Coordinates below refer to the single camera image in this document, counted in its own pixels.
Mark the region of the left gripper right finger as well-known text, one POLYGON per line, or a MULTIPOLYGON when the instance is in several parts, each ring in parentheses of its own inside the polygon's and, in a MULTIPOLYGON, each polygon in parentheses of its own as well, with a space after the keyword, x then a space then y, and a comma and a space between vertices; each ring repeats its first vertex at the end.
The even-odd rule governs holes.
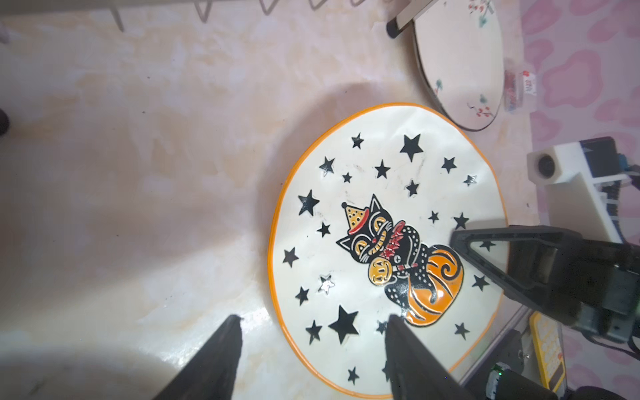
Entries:
POLYGON ((462 400, 473 397, 399 316, 391 315, 388 319, 385 350, 393 398, 462 400))

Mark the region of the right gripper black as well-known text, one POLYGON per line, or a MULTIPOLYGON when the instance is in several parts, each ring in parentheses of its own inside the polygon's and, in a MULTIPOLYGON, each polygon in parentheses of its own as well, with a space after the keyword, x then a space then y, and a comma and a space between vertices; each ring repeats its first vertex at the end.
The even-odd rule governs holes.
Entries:
POLYGON ((511 225, 452 233, 450 247, 504 294, 589 338, 639 337, 639 247, 586 240, 550 226, 511 225), (506 243, 501 269, 474 243, 506 243))

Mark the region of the halloween cat star plate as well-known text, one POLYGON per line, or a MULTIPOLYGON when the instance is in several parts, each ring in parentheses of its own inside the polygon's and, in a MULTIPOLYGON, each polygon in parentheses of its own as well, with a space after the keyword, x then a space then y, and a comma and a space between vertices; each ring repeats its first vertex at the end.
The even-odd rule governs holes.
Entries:
POLYGON ((354 398, 391 395, 388 318, 450 372, 479 355, 503 292, 453 249, 503 228, 497 177, 440 113, 390 103, 346 118, 293 165, 269 243, 269 285, 301 363, 354 398))

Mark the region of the small pink box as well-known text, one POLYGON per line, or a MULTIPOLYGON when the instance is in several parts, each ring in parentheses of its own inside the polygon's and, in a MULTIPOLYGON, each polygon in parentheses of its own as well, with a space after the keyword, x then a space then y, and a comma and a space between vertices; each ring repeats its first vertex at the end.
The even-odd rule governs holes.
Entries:
POLYGON ((537 109, 537 75, 527 61, 504 60, 503 106, 509 113, 533 113, 537 109))

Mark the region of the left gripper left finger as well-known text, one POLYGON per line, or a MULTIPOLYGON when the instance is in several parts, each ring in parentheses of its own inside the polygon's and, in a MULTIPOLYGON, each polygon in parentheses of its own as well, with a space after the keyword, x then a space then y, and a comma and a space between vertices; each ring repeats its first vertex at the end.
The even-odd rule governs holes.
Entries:
POLYGON ((241 318, 232 314, 154 399, 230 399, 242 346, 241 318))

